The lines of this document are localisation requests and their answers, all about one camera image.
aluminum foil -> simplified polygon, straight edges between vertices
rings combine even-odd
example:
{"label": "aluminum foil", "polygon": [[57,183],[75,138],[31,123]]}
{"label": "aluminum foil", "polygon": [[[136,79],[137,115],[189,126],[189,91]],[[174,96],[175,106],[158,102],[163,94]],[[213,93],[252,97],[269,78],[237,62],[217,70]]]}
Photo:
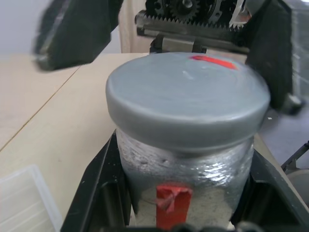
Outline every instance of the aluminum foil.
{"label": "aluminum foil", "polygon": [[137,226],[155,226],[156,186],[193,190],[186,222],[198,228],[229,223],[253,156],[253,138],[224,150],[181,153],[152,147],[117,129],[122,166],[128,177]]}

white wall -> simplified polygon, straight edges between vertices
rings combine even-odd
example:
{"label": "white wall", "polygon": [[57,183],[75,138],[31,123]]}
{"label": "white wall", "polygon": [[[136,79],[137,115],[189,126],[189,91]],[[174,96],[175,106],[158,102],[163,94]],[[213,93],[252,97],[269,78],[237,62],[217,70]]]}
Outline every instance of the white wall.
{"label": "white wall", "polygon": [[[31,53],[41,14],[50,0],[0,0],[0,54]],[[120,53],[119,29],[104,53]]]}

jar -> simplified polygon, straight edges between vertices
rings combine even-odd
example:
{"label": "jar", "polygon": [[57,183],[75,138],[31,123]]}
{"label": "jar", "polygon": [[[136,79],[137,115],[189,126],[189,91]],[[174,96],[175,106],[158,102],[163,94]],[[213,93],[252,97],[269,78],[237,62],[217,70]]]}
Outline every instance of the jar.
{"label": "jar", "polygon": [[226,58],[153,54],[116,69],[106,97],[137,226],[226,227],[269,105],[262,78]]}

white plastic container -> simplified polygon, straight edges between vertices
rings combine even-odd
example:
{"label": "white plastic container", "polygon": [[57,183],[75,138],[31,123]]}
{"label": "white plastic container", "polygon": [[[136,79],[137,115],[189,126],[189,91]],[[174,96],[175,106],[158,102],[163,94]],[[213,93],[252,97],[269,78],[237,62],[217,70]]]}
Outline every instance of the white plastic container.
{"label": "white plastic container", "polygon": [[57,232],[61,225],[61,214],[37,166],[0,179],[0,232]]}

jar lid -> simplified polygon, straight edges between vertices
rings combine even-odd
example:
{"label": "jar lid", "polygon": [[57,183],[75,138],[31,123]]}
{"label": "jar lid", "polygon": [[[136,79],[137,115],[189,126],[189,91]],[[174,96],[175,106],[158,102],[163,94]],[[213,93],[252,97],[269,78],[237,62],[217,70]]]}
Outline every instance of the jar lid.
{"label": "jar lid", "polygon": [[260,128],[270,95],[264,80],[231,59],[151,54],[125,63],[106,84],[108,110],[132,138],[162,149],[228,147]]}

